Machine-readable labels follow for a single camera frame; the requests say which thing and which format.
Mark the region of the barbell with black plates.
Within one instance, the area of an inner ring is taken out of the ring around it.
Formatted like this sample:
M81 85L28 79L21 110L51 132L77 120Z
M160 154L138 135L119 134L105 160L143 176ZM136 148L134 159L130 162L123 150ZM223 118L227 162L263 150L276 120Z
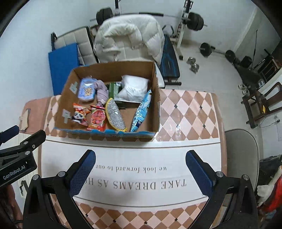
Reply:
M197 13L190 12L187 16L177 17L173 15L167 15L163 13L157 13L157 12L138 12L137 14L146 14L151 15L155 17L170 17L170 18L176 18L180 19L181 23L184 24L188 29L199 31L202 30L203 27L207 27L204 23L204 19ZM101 25L105 20L112 18L116 15L114 15L112 9L110 7L108 8L102 8L97 13L94 19L90 19L90 21L96 21L98 25Z

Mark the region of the panda snack bag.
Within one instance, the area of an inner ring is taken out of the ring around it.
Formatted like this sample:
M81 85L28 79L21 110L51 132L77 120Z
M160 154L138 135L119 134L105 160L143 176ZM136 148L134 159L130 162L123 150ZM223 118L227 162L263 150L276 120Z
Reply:
M90 113L90 110L77 103L73 103L73 108L74 108L74 114L70 117L71 121L77 122L80 125L83 126L88 126L88 121L87 121L87 114Z

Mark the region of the beige chair seat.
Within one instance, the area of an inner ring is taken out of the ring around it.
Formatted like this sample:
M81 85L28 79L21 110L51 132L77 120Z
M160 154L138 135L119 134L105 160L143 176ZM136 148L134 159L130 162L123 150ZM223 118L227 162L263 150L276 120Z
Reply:
M227 176L249 176L253 189L259 177L259 147L254 136L243 129L225 131L227 153Z

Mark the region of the white puffer jacket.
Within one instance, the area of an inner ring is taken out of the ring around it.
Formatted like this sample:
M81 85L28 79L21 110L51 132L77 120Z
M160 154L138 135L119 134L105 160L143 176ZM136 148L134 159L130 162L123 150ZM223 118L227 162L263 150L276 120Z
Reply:
M162 27L148 14L128 14L105 20L99 27L93 51L102 63L155 61L161 64L164 47Z

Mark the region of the lilac folded towel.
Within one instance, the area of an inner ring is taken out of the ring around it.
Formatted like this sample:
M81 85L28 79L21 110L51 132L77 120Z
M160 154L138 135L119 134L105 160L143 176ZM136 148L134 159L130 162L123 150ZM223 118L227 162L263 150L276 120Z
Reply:
M104 106L109 99L109 91L101 80L96 80L94 83L94 89L97 94L97 104L96 106Z

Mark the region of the green snack bag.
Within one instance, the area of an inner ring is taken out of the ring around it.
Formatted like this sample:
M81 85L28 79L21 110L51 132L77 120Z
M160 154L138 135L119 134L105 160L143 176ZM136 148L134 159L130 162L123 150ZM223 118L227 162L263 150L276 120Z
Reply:
M126 109L126 103L124 101L116 100L118 93L122 90L121 82L112 82L107 85L109 91L109 98L112 98L119 109Z

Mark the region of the white soft pillow pack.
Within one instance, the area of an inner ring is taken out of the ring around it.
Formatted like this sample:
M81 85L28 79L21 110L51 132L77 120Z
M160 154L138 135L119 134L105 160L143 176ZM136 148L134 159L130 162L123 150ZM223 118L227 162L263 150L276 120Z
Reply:
M122 102L140 103L145 97L149 80L143 77L124 75L121 81L121 91L114 96L114 100Z

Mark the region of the beige padded chair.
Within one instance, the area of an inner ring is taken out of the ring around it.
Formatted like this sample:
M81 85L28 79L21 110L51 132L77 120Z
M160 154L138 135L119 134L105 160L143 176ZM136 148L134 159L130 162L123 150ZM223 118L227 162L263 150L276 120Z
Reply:
M93 65L99 62L93 50L94 36L89 26L67 32L61 36L51 33L52 50L56 50L73 43L77 44L80 65Z

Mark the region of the light blue tissue pack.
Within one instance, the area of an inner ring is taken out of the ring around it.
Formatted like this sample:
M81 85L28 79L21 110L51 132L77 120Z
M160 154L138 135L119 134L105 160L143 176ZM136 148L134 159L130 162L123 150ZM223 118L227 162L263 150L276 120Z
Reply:
M97 80L91 76L87 76L81 80L77 95L79 100L83 102L90 102L94 100L96 93L94 84L96 81Z

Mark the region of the blue snack bag gold top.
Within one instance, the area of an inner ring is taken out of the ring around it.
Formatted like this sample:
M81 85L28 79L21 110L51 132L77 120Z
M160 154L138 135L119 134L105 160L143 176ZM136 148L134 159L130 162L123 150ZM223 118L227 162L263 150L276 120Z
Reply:
M144 122L150 107L151 98L152 98L152 90L150 89L145 95L145 97L143 98L143 100L141 101L139 107L135 112L130 128L130 132L136 132L138 128L141 126L141 124Z

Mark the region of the silver yellow scrubber sponge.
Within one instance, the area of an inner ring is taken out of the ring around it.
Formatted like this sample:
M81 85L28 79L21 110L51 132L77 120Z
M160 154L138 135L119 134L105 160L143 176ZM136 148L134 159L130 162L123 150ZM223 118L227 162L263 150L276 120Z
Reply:
M122 119L119 108L112 98L109 98L105 105L105 112L109 124L117 131L126 132L127 127Z

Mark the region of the red printed snack bag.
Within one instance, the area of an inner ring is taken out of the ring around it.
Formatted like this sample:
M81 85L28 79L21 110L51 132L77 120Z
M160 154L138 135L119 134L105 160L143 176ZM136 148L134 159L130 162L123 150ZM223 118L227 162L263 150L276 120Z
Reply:
M106 129L106 112L105 108L101 106L91 105L91 116L90 122L87 127L87 131L97 130L97 131L105 131Z

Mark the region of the cardboard milk box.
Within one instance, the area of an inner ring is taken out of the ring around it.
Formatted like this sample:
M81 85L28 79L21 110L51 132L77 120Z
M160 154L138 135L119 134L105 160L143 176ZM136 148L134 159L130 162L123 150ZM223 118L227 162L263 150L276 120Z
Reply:
M54 126L69 136L152 139L160 126L155 63L118 61L73 69Z

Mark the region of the black floor barbell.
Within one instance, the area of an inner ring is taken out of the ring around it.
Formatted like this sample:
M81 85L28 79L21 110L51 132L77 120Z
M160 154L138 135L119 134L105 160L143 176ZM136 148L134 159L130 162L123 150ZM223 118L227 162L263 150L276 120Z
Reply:
M216 49L214 46L209 45L206 42L204 42L200 45L199 51L204 57L209 57L213 52L224 55L225 58L230 63L235 61L235 58L236 58L235 53L232 50L227 50L226 52L222 52L222 51Z

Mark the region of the black blue weight bench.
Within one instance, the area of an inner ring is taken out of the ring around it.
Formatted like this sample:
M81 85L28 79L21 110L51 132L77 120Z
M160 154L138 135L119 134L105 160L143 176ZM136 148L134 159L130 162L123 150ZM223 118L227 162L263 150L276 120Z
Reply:
M164 34L164 46L163 46L163 56L160 64L160 72L162 74L165 85L176 85L181 86L182 83L178 81L180 77L180 70L173 48L173 44L170 40L170 35L164 32L166 25L162 27Z

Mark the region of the blue foam mat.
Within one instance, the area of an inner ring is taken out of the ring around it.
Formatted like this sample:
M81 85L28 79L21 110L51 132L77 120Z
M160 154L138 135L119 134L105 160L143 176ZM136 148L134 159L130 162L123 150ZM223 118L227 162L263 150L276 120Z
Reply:
M54 95L61 94L72 69L79 67L78 46L72 43L48 53Z

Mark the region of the chrome dumbbell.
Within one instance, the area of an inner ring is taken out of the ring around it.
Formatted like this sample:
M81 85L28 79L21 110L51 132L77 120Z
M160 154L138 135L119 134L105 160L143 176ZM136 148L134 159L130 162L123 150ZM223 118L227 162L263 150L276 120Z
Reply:
M199 65L196 63L196 58L194 57L189 57L187 59L187 62L186 62L188 65L190 65L190 70L193 72L193 73L197 73L198 70L199 70Z

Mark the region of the dark wooden chair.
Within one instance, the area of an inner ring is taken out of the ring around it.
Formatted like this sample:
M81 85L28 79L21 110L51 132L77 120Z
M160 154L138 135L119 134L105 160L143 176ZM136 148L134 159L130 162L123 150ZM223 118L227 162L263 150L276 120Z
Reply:
M266 98L275 88L278 89L278 92L270 97L269 99ZM263 117L267 117L268 115L274 114L276 112L281 111L281 106L270 110L270 107L281 102L282 94L281 94L281 83L276 82L270 90L266 92L266 94L262 94L259 91L255 91L253 94L249 96L242 97L241 104L244 104L248 121L246 124L249 124L252 129L256 128L258 124L256 122ZM254 105L258 106L259 114L257 116L253 116L251 107Z

